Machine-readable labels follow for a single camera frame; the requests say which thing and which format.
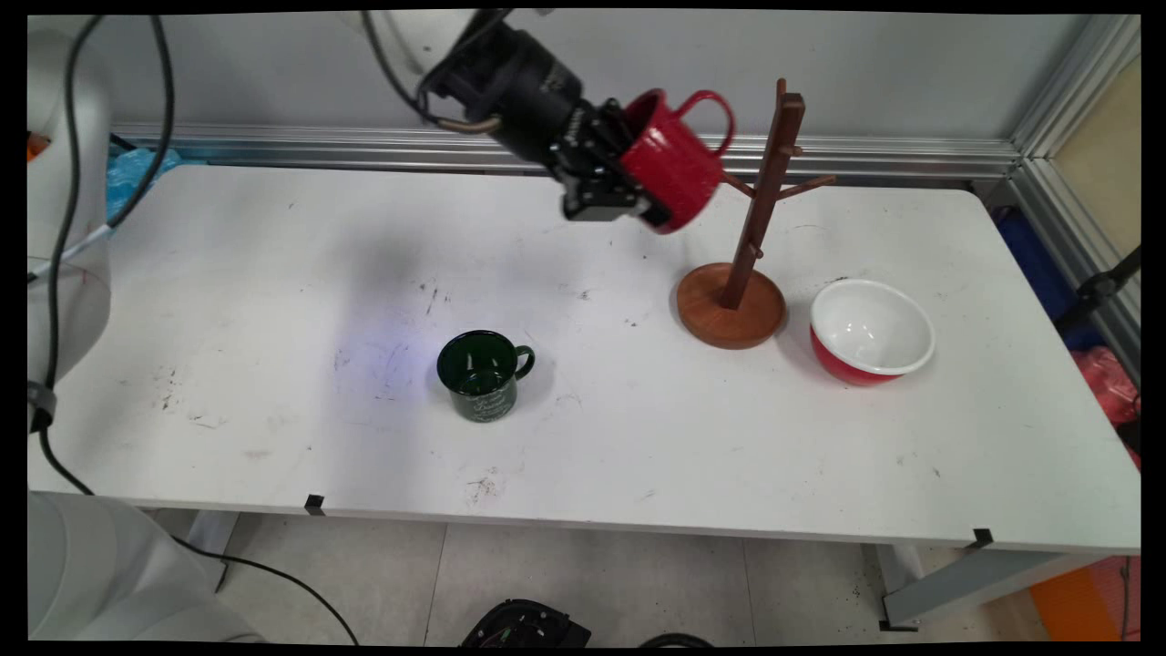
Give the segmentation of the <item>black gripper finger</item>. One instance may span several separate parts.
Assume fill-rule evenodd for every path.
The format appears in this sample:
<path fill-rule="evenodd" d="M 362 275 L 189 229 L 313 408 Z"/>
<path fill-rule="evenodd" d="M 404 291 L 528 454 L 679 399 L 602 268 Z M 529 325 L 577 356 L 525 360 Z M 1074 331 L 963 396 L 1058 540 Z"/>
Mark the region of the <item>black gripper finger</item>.
<path fill-rule="evenodd" d="M 569 221 L 614 221 L 630 216 L 642 221 L 653 231 L 675 231 L 673 211 L 644 184 L 630 184 L 626 179 L 600 176 L 581 179 L 562 176 L 559 210 Z"/>
<path fill-rule="evenodd" d="M 628 113 L 614 98 L 607 98 L 597 107 L 597 133 L 600 137 L 637 137 L 638 133 L 628 121 Z"/>

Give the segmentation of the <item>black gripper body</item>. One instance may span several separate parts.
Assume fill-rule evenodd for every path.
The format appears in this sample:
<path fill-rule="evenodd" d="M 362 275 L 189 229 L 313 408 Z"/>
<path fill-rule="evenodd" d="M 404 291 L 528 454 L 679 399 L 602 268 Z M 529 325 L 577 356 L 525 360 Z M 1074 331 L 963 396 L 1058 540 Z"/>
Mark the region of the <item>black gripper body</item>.
<path fill-rule="evenodd" d="M 633 137 L 600 137 L 597 107 L 574 75 L 538 38 L 505 22 L 472 22 L 443 61 L 424 75 L 424 96 L 457 101 L 463 124 L 489 132 L 514 157 L 555 179 L 626 179 L 620 158 Z"/>

